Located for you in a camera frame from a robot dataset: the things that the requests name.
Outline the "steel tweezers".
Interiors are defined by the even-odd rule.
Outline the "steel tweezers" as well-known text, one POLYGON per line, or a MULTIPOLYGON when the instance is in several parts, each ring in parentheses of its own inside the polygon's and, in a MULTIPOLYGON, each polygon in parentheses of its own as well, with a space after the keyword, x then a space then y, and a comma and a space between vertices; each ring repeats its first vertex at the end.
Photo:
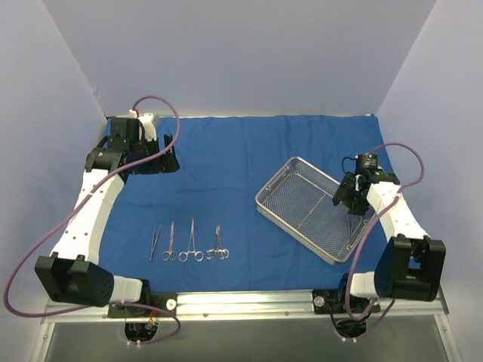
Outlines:
POLYGON ((348 213, 346 215, 348 233, 349 233, 350 238, 352 238, 355 231, 357 230, 360 219, 361 219, 361 217, 358 216, 358 215, 354 215, 354 214, 350 214, 350 213, 348 213))
POLYGON ((155 226, 153 233, 152 233, 152 241, 151 241, 151 247, 150 247, 150 254, 149 254, 149 261, 151 262, 153 260, 154 254, 155 254, 155 249, 157 247, 157 243, 159 240, 159 235, 162 230, 162 225, 158 224, 155 226))

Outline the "metal mesh instrument tray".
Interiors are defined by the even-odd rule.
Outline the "metal mesh instrument tray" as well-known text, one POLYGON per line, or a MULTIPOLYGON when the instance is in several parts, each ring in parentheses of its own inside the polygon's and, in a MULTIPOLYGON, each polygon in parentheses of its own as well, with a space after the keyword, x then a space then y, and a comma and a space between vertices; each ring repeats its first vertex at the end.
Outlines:
POLYGON ((360 216, 349 237, 342 204, 332 198, 340 183, 300 157, 289 158, 256 194, 257 210, 325 262, 345 262, 374 219, 370 209, 360 216))

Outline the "blue surgical wrap cloth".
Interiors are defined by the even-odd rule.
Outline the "blue surgical wrap cloth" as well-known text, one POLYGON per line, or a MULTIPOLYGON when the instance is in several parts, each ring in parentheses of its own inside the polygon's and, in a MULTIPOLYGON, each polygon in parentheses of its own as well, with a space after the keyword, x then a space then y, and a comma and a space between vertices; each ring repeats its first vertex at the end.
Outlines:
POLYGON ((175 173, 130 176, 116 198, 100 244, 100 266, 114 275, 144 278, 155 292, 311 290, 337 287, 348 262, 329 265, 257 211, 255 196, 291 157, 335 179, 351 157, 383 143, 374 116, 164 118, 160 133, 178 132, 175 173), (187 250, 195 219, 195 245, 187 250), (174 261, 163 261, 174 222, 174 261), (161 224, 153 260, 152 233, 161 224), (220 224, 227 259, 207 259, 220 224))

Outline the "steel forceps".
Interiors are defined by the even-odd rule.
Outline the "steel forceps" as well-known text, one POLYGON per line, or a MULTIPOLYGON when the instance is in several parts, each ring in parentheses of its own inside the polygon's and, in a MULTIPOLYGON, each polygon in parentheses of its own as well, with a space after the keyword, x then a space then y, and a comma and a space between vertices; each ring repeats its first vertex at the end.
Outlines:
POLYGON ((192 256, 196 262, 201 262, 204 259, 202 251, 198 250, 195 245, 195 219, 192 218, 190 226, 189 244, 187 250, 182 251, 178 255, 180 262, 186 262, 192 256))
POLYGON ((229 257, 229 250, 222 247, 220 224, 215 228, 215 245, 213 248, 207 250, 206 257, 207 259, 214 259, 215 257, 227 259, 229 257))

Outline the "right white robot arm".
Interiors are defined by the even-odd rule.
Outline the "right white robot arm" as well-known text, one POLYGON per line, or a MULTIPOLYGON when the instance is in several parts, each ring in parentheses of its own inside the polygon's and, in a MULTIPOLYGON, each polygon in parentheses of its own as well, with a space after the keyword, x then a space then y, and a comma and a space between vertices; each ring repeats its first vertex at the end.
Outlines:
POLYGON ((351 267, 335 302, 352 311, 363 299, 406 299, 430 302, 438 294, 446 247, 431 238, 416 221, 403 197, 404 186, 394 173, 386 172, 373 153, 355 156, 354 171, 347 171, 333 197, 351 215, 373 210, 368 225, 382 226, 387 244, 374 271, 358 273, 351 267))

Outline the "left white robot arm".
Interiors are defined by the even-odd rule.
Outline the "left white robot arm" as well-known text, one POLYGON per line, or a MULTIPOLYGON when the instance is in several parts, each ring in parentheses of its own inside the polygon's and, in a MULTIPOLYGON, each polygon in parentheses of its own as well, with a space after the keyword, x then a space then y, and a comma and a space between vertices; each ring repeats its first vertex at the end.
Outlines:
POLYGON ((50 256, 40 256, 35 273, 50 299, 73 305, 103 307, 125 303, 135 316, 152 307, 147 282, 114 275, 100 267, 103 233, 116 198, 130 175, 172 173, 179 169, 175 153, 160 153, 173 136, 158 137, 159 116, 113 117, 109 133, 88 154, 76 213, 50 256))

